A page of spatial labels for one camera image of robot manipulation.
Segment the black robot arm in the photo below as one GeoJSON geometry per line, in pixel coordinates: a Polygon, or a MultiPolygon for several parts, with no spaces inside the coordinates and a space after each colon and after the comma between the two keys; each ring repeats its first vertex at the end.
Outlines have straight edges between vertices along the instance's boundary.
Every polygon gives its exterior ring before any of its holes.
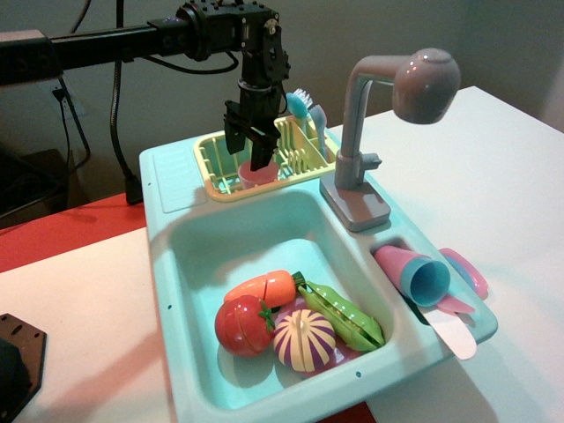
{"type": "Polygon", "coordinates": [[[226,102],[227,150],[251,142],[251,169],[266,167],[278,147],[275,120],[291,66],[278,13],[258,2],[188,1],[173,17],[143,26],[48,37],[37,30],[2,33],[1,84],[59,78],[66,70],[153,55],[202,62],[219,53],[242,57],[241,93],[226,102]]]}

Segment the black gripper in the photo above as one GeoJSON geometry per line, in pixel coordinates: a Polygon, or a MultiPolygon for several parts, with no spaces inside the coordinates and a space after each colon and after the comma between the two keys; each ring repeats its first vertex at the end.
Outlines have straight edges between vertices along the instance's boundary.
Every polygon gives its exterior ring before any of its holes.
{"type": "Polygon", "coordinates": [[[224,114],[226,148],[230,154],[245,149],[252,142],[252,171],[267,167],[280,137],[274,121],[278,118],[282,92],[280,84],[258,88],[243,84],[238,101],[227,100],[224,114]]]}

